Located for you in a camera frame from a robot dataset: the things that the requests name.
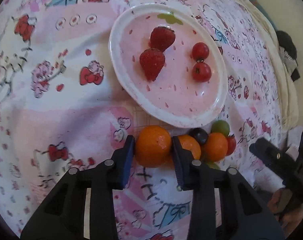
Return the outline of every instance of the silver rivet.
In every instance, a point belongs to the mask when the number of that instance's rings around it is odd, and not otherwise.
[[[200,166],[201,165],[201,161],[200,160],[193,160],[191,162],[191,164],[194,165],[194,166]]]
[[[229,168],[229,169],[228,169],[228,172],[229,172],[229,174],[231,174],[231,175],[236,175],[238,171],[237,171],[235,168]]]
[[[111,165],[114,164],[114,161],[113,161],[112,159],[108,159],[108,160],[105,160],[104,164],[105,164],[106,166],[111,166]]]
[[[68,172],[69,172],[69,174],[74,175],[74,174],[76,174],[78,172],[78,169],[75,168],[75,167],[72,167],[72,168],[69,169]]]

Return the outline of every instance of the strawberry-patterned plate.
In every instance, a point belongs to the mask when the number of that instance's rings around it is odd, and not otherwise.
[[[175,31],[176,40],[165,52],[166,63],[156,81],[147,81],[139,63],[149,48],[157,26]],[[192,47],[204,42],[210,49],[205,62],[211,67],[209,82],[192,78],[196,63]],[[161,4],[143,4],[125,11],[114,23],[109,53],[122,87],[149,114],[180,128],[195,128],[215,119],[224,105],[227,73],[222,55],[210,34],[195,19]]]

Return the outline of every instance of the green leaf design on plate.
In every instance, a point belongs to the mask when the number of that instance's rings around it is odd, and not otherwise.
[[[206,163],[209,168],[220,170],[219,166],[216,163]]]
[[[178,23],[179,25],[183,25],[183,22],[173,15],[173,12],[158,14],[157,18],[164,19],[168,24]]]

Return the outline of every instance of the orange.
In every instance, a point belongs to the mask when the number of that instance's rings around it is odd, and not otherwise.
[[[222,133],[211,133],[201,150],[207,162],[217,162],[222,160],[228,150],[228,142]]]
[[[167,161],[171,145],[171,136],[164,128],[145,127],[136,141],[135,158],[143,167],[157,168]]]
[[[196,139],[187,134],[179,135],[178,139],[180,141],[181,147],[185,150],[191,151],[195,160],[200,159],[201,149]]]

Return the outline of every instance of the hello kitty tablecloth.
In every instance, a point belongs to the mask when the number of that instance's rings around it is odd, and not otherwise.
[[[248,150],[261,136],[279,145],[281,116],[266,45],[238,0],[4,0],[0,214],[18,236],[70,167],[94,167],[147,125],[161,125],[172,135],[186,132],[144,112],[118,83],[109,58],[116,18],[151,2],[193,17],[223,55],[229,93],[219,119],[230,124],[238,144],[218,165],[236,167],[252,186],[270,191],[282,186]],[[191,200],[192,192],[181,191],[172,167],[133,163],[127,188],[114,192],[119,238],[185,239]]]

